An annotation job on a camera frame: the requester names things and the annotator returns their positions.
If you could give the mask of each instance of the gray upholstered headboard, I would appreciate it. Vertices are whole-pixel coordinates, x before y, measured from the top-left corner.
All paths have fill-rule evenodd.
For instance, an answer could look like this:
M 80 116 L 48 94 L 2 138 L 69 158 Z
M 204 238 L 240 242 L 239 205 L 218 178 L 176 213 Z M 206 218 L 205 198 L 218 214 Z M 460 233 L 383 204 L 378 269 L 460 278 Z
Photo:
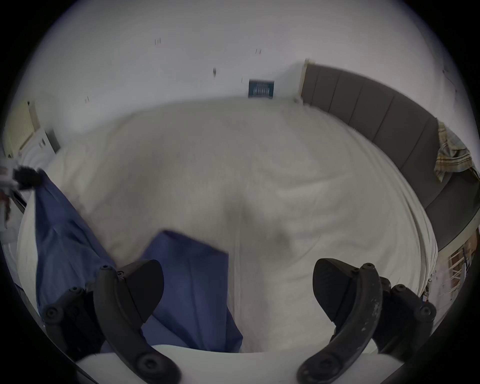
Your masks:
M 438 181 L 433 173 L 438 122 L 418 104 L 371 79 L 315 64 L 306 67 L 301 97 L 355 128 L 392 159 L 425 208 L 439 250 L 472 220 L 480 208 L 480 183 L 470 171 L 447 173 Z

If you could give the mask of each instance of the plaid blanket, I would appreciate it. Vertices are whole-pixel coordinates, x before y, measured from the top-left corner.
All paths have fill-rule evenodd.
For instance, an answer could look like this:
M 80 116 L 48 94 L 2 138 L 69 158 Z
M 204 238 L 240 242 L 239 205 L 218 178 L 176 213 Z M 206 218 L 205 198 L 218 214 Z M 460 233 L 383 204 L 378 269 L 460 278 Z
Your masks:
M 446 172 L 462 172 L 466 169 L 470 169 L 480 180 L 480 174 L 473 164 L 470 151 L 441 121 L 438 121 L 438 139 L 440 149 L 433 169 L 438 180 L 442 181 Z

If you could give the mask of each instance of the white bedsheet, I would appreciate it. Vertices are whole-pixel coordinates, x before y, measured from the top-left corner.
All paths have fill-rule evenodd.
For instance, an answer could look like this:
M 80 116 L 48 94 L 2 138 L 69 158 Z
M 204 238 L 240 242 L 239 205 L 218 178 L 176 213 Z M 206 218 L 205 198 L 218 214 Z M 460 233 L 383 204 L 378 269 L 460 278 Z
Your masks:
M 79 138 L 46 170 L 118 267 L 169 228 L 229 254 L 228 306 L 243 351 L 328 341 L 315 300 L 322 257 L 374 263 L 420 294 L 435 264 L 432 226 L 376 146 L 287 101 L 196 102 L 135 114 Z M 35 205 L 18 272 L 35 303 Z

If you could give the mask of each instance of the bed frame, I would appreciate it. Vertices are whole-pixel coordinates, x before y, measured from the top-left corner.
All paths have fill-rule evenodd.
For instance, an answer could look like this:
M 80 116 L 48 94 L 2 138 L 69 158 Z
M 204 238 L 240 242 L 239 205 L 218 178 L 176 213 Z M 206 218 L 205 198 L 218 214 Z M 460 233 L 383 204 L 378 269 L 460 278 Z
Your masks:
M 308 60 L 299 96 L 304 104 L 338 117 L 390 157 L 425 208 L 439 250 L 479 219 L 480 182 L 471 172 L 447 173 L 442 182 L 433 173 L 440 146 L 438 122 L 417 103 L 372 79 Z

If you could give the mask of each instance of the white fabric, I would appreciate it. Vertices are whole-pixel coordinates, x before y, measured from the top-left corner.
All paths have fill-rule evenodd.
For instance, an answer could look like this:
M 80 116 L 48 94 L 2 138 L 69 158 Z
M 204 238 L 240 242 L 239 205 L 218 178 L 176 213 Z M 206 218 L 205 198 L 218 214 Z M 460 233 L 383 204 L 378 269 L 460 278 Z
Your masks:
M 322 257 L 374 263 L 420 294 L 437 246 L 416 195 L 377 147 L 335 117 L 287 101 L 177 104 L 81 137 L 47 169 L 118 267 L 169 228 L 229 254 L 228 306 L 243 351 L 328 341 L 315 300 Z M 31 199 L 19 276 L 35 302 Z

